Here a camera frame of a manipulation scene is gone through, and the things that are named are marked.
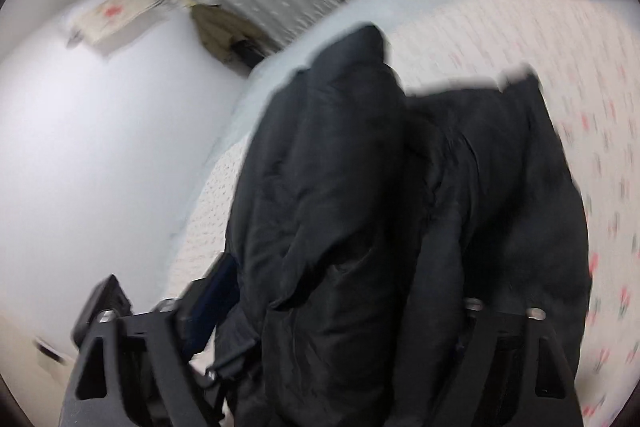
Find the black puffer jacket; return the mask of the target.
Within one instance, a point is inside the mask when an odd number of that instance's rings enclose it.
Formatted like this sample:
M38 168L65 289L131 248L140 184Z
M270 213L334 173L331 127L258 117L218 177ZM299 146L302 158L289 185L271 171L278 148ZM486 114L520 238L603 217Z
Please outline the black puffer jacket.
M468 299L544 310L575 378L582 198L534 74L402 91L375 26L273 95L226 233L240 297L214 369L239 426L435 426Z

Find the light blue quilted blanket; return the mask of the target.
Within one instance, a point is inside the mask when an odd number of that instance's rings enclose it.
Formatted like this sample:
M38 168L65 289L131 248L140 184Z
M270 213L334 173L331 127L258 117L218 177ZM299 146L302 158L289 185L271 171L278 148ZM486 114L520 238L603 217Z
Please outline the light blue quilted blanket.
M386 36L404 23L457 0L349 0L306 30L282 51L271 55L248 76L231 116L210 151L204 168L212 169L229 147L250 133L271 95L306 67L329 44L363 25Z

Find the olive green hanging garment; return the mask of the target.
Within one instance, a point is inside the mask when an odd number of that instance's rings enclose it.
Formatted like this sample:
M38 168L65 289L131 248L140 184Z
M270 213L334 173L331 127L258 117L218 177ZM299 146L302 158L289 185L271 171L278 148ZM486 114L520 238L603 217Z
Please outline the olive green hanging garment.
M202 46L223 63L253 69L279 49L262 28L219 5L194 4L190 15Z

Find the cherry print bed sheet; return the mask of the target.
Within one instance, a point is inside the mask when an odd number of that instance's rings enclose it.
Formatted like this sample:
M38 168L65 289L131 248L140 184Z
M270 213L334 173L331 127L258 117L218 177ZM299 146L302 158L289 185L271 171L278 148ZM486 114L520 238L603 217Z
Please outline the cherry print bed sheet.
M537 77L588 232L591 289L574 378L582 426L619 421L639 381L638 32L593 0L461 0L382 35L387 64L410 95ZM285 84L210 170L169 270L169 295L228 253L247 149Z

